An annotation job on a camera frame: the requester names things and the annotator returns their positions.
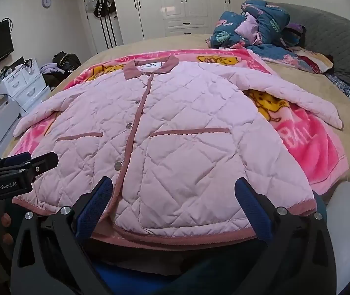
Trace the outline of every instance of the gray headboard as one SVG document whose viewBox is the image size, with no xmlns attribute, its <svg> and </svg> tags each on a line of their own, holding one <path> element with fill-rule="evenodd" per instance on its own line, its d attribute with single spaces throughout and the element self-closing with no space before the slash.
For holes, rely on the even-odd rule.
<svg viewBox="0 0 350 295">
<path fill-rule="evenodd" d="M 350 84 L 350 20 L 308 6 L 272 3 L 290 14 L 290 21 L 306 27 L 309 51 L 334 57 L 335 74 Z"/>
</svg>

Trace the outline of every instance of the metal screw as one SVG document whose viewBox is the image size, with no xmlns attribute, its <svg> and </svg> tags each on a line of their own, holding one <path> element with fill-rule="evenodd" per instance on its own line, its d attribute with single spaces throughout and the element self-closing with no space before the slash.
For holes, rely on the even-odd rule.
<svg viewBox="0 0 350 295">
<path fill-rule="evenodd" d="M 28 213 L 26 213 L 26 215 L 25 215 L 25 219 L 27 219 L 27 220 L 29 220 L 30 218 L 32 218 L 33 217 L 33 212 L 28 212 Z"/>
<path fill-rule="evenodd" d="M 318 213 L 318 212 L 315 212 L 315 213 L 314 213 L 314 218 L 315 218 L 316 220 L 322 220 L 322 214 L 321 214 L 321 213 Z"/>
<path fill-rule="evenodd" d="M 276 211 L 279 215 L 286 215 L 288 213 L 287 209 L 284 207 L 278 207 Z"/>
<path fill-rule="evenodd" d="M 67 215 L 69 212 L 71 212 L 71 208 L 69 208 L 68 206 L 64 206 L 61 210 L 60 213 L 63 215 Z"/>
</svg>

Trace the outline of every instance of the cable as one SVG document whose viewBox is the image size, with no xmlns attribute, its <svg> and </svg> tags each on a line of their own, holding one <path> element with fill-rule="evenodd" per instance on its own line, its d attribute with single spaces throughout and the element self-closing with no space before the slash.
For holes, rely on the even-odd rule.
<svg viewBox="0 0 350 295">
<path fill-rule="evenodd" d="M 4 20 L 8 20 L 10 22 L 10 33 L 12 32 L 12 29 L 14 28 L 14 24 L 12 23 L 12 20 L 9 17 L 5 17 L 1 22 Z"/>
<path fill-rule="evenodd" d="M 16 104 L 19 105 L 19 107 L 20 107 L 23 111 L 25 111 L 25 113 L 26 113 L 27 115 L 29 114 L 23 107 L 21 107 L 21 105 L 20 105 L 11 95 L 9 95 L 9 94 L 3 94 L 3 93 L 0 93 L 0 95 L 9 96 L 11 99 L 13 99 L 13 100 L 16 102 Z"/>
</svg>

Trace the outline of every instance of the beige bed sheet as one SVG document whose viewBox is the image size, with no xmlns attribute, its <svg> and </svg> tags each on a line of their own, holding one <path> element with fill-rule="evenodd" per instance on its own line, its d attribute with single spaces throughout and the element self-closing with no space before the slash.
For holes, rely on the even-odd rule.
<svg viewBox="0 0 350 295">
<path fill-rule="evenodd" d="M 63 90 L 71 80 L 94 64 L 137 53 L 180 49 L 206 49 L 205 40 L 207 38 L 209 38 L 209 35 L 172 36 L 118 46 L 111 50 L 101 52 L 90 58 L 73 72 L 51 93 L 51 96 Z M 318 95 L 336 106 L 344 127 L 342 131 L 335 130 L 335 132 L 339 135 L 343 143 L 350 166 L 350 100 L 324 75 L 311 74 L 278 64 L 269 64 L 269 66 L 285 80 L 297 84 L 306 91 Z M 17 142 L 18 139 L 12 140 L 7 148 L 5 156 L 9 154 Z M 350 168 L 349 171 L 343 175 L 342 179 L 350 181 Z"/>
</svg>

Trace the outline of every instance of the jacket collar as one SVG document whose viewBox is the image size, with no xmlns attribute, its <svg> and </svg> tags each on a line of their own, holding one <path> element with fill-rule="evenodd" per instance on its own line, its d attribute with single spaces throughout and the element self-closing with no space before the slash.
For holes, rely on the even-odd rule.
<svg viewBox="0 0 350 295">
<path fill-rule="evenodd" d="M 141 66 L 144 64 L 157 63 L 157 62 L 163 62 L 163 64 L 159 69 L 157 69 L 153 72 L 142 72 L 137 68 L 137 66 Z M 131 78 L 139 77 L 143 74 L 150 75 L 152 73 L 154 73 L 154 74 L 169 73 L 178 64 L 179 64 L 179 59 L 177 57 L 174 57 L 174 56 L 146 60 L 146 61 L 132 60 L 128 64 L 125 65 L 125 67 L 123 69 L 123 73 L 124 73 L 125 79 L 130 80 Z"/>
</svg>

